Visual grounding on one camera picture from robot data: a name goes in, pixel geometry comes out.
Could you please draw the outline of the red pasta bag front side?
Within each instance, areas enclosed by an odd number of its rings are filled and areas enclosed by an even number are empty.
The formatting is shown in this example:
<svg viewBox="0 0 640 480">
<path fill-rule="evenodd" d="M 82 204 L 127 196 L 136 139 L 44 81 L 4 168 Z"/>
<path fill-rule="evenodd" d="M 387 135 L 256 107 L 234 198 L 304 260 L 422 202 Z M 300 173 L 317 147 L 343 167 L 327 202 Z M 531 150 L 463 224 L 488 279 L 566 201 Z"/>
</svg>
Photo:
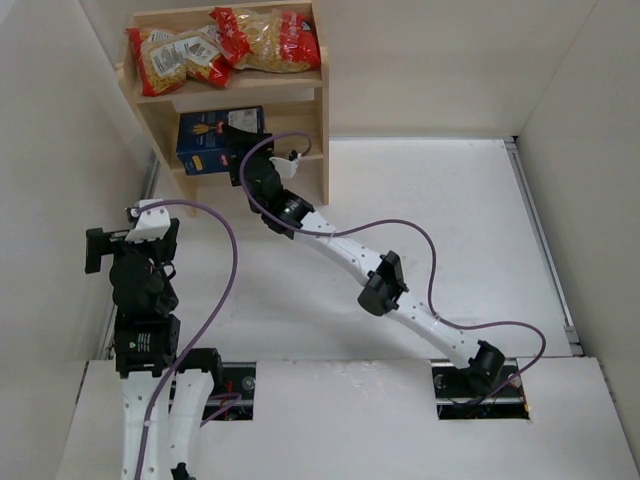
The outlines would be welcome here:
<svg viewBox="0 0 640 480">
<path fill-rule="evenodd" d="M 222 55 L 235 69 L 300 73 L 321 67 L 314 24 L 306 15 L 216 7 L 210 16 L 217 26 Z"/>
</svg>

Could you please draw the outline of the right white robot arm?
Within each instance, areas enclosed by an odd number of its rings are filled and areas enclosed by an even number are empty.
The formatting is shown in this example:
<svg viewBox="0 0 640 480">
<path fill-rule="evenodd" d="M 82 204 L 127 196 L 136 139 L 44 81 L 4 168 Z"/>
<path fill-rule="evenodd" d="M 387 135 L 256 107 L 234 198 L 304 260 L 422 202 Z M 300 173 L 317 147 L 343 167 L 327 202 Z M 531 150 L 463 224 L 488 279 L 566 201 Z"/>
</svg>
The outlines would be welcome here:
<svg viewBox="0 0 640 480">
<path fill-rule="evenodd" d="M 234 154 L 229 161 L 232 184 L 243 188 L 251 210 L 270 230 L 344 268 L 362 287 L 357 302 L 363 310 L 395 320 L 427 340 L 461 372 L 473 395 L 485 397 L 497 388 L 505 356 L 414 297 L 406 285 L 400 255 L 378 253 L 338 232 L 311 203 L 283 186 L 281 179 L 297 170 L 299 153 L 293 151 L 287 159 L 274 157 L 277 138 L 269 134 L 228 125 L 218 133 Z"/>
</svg>

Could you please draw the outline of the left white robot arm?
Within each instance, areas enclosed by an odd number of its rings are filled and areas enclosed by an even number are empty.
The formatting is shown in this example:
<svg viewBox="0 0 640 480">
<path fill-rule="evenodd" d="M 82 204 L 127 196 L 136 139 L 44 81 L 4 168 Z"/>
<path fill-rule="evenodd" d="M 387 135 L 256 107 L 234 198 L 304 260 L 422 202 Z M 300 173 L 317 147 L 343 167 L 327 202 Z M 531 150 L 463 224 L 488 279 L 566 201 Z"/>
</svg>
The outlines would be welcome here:
<svg viewBox="0 0 640 480">
<path fill-rule="evenodd" d="M 85 271 L 103 257 L 116 306 L 115 369 L 123 395 L 123 479 L 191 479 L 193 453 L 209 396 L 222 373 L 218 352 L 178 357 L 181 323 L 171 280 L 179 222 L 86 232 Z"/>
</svg>

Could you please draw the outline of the red pasta bag label side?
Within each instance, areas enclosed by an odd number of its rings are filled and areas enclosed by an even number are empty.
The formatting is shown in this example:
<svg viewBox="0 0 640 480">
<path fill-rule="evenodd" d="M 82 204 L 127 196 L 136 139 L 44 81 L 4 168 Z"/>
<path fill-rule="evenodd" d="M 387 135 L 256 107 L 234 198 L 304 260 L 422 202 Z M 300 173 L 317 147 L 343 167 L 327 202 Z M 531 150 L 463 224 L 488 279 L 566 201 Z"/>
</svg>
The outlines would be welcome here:
<svg viewBox="0 0 640 480">
<path fill-rule="evenodd" d="M 225 88 L 231 78 L 232 67 L 219 49 L 218 32 L 212 25 L 180 32 L 134 27 L 127 33 L 143 96 L 168 94 L 189 78 Z"/>
</svg>

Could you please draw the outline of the blue Barilla pasta box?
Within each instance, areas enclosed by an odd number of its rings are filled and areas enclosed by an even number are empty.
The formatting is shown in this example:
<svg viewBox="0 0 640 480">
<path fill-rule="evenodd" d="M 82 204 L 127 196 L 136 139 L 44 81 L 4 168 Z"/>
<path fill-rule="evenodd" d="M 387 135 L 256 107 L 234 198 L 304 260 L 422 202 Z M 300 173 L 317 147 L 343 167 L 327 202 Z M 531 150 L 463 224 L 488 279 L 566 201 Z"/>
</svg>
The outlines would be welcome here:
<svg viewBox="0 0 640 480">
<path fill-rule="evenodd" d="M 229 171 L 232 149 L 223 138 L 225 125 L 264 133 L 264 109 L 254 106 L 181 114 L 175 153 L 187 176 Z"/>
</svg>

